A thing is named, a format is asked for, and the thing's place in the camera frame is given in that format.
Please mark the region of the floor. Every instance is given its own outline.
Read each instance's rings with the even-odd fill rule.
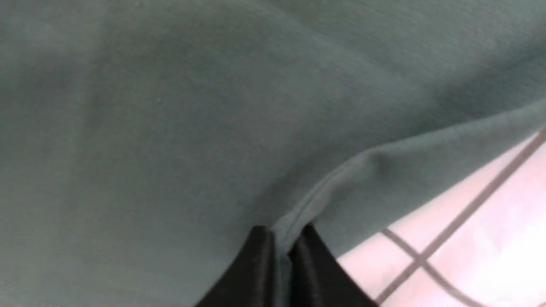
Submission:
[[[545,143],[534,135],[339,263],[385,307],[542,306]]]

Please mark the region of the green fabric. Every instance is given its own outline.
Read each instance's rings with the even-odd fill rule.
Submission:
[[[545,13],[0,0],[0,303],[192,306],[253,225],[344,253],[546,123]]]

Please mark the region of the grout line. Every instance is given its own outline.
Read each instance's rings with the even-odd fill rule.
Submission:
[[[546,131],[539,131],[538,135],[480,192],[480,194],[466,206],[465,209],[425,248],[420,254],[428,259],[440,246],[445,243],[461,225],[474,214],[479,207],[498,188],[518,170],[535,151],[546,142]],[[400,273],[376,298],[377,304],[382,304],[398,289],[410,276],[415,273],[421,264],[415,260]]]
[[[402,248],[408,255],[410,255],[416,263],[419,263],[428,275],[436,282],[447,294],[460,301],[461,303],[470,307],[486,307],[479,302],[473,300],[469,296],[465,295],[462,291],[455,288],[448,280],[446,280],[433,266],[431,266],[426,259],[422,257],[416,250],[414,250],[407,242],[392,232],[390,229],[384,229],[381,232],[387,238],[389,238],[394,244]]]
[[[412,263],[410,263],[403,271],[400,273],[375,299],[375,302],[377,305],[381,305],[385,303],[387,298],[391,296],[391,294],[398,289],[406,280],[410,278],[410,276],[419,269],[421,264],[414,260]]]

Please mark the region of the white tile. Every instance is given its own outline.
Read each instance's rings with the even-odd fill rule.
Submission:
[[[462,182],[389,227],[421,252],[480,191],[530,142],[528,139],[504,153]]]
[[[485,305],[533,307],[546,301],[546,145],[429,262]]]

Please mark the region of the tiled floor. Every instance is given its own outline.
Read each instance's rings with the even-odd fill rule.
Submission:
[[[339,263],[381,306],[540,305],[546,301],[545,142],[546,132],[538,133]]]

